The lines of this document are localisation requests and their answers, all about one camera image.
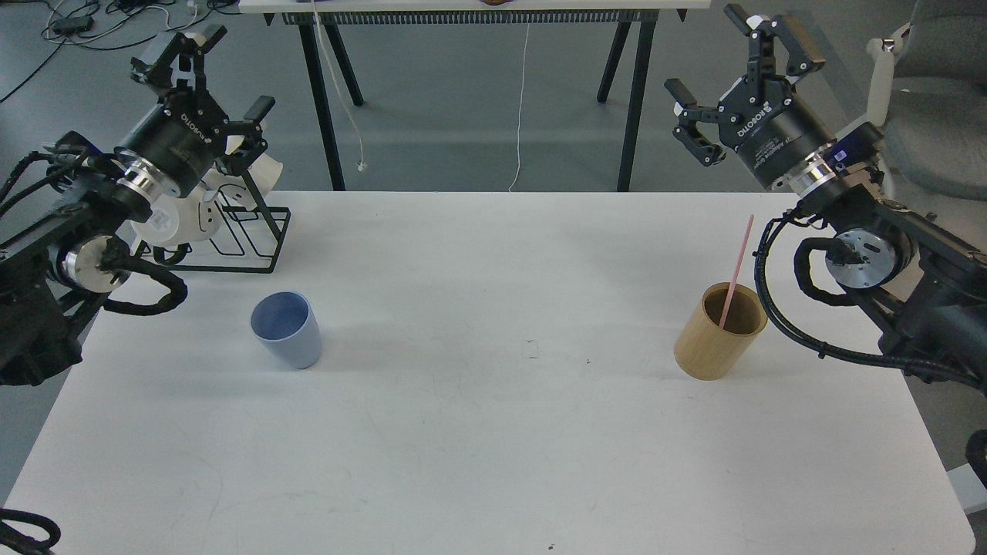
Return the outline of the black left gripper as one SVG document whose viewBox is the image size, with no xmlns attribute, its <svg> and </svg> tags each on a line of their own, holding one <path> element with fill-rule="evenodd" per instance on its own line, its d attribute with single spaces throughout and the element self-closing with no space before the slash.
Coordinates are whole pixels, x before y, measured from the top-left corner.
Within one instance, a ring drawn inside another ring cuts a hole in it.
<svg viewBox="0 0 987 555">
<path fill-rule="evenodd" d="M 268 148 L 262 120 L 275 98 L 258 97 L 241 120 L 228 116 L 207 91 L 205 56 L 225 38 L 225 25 L 202 32 L 162 32 L 130 60 L 130 78 L 158 95 L 114 153 L 140 159 L 163 175 L 163 192 L 183 199 L 214 164 L 220 173 L 242 176 Z"/>
</svg>

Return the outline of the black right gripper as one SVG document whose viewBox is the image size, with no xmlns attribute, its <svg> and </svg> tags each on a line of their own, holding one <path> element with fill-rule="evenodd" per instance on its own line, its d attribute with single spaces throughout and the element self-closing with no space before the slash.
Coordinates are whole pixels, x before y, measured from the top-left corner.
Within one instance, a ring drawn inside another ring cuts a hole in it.
<svg viewBox="0 0 987 555">
<path fill-rule="evenodd" d="M 834 133 L 794 88 L 804 76 L 822 70 L 826 60 L 792 15 L 750 15 L 740 4 L 726 4 L 723 11 L 747 37 L 745 75 L 716 106 L 700 106 L 680 79 L 666 79 L 678 119 L 673 136 L 704 167 L 722 162 L 723 146 L 730 148 L 764 189 L 772 189 L 807 156 L 835 142 Z M 764 98 L 752 103 L 752 97 Z M 726 113 L 736 121 L 727 120 Z M 723 146 L 709 140 L 699 123 L 722 123 Z"/>
</svg>

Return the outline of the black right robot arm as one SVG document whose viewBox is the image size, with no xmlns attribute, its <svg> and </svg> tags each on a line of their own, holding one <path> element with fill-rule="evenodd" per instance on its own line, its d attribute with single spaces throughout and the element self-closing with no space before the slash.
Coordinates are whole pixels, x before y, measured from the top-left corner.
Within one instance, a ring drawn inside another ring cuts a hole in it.
<svg viewBox="0 0 987 555">
<path fill-rule="evenodd" d="M 797 79 L 824 57 L 788 15 L 726 17 L 745 36 L 743 76 L 715 106 L 701 106 L 678 79 L 674 136 L 704 166 L 733 151 L 766 190 L 789 187 L 799 203 L 765 226 L 754 257 L 755 291 L 767 318 L 819 358 L 897 368 L 923 382 L 985 390 L 985 256 L 903 204 L 881 199 L 874 124 L 835 138 L 797 98 Z M 881 337 L 878 354 L 847 350 L 799 329 L 780 312 L 767 284 L 770 250 L 786 225 L 819 224 L 832 237 L 808 237 L 793 254 L 803 294 L 831 307 L 857 307 Z"/>
</svg>

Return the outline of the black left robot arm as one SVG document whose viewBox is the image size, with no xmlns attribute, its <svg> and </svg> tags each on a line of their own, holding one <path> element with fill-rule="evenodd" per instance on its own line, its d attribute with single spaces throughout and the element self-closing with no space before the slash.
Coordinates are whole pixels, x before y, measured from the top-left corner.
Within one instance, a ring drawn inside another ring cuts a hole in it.
<svg viewBox="0 0 987 555">
<path fill-rule="evenodd" d="M 205 56 L 227 34 L 163 32 L 131 60 L 131 77 L 157 103 L 112 153 L 65 134 L 22 158 L 2 186 L 2 211 L 29 194 L 60 186 L 61 197 L 34 224 L 2 244 L 2 383 L 36 386 L 82 359 L 80 336 L 99 310 L 163 314 L 187 298 L 166 264 L 134 255 L 119 236 L 127 221 L 151 218 L 162 196 L 187 199 L 207 172 L 243 178 L 258 212 L 282 244 L 283 232 L 250 173 L 267 151 L 261 96 L 243 119 L 229 117 L 207 88 Z"/>
</svg>

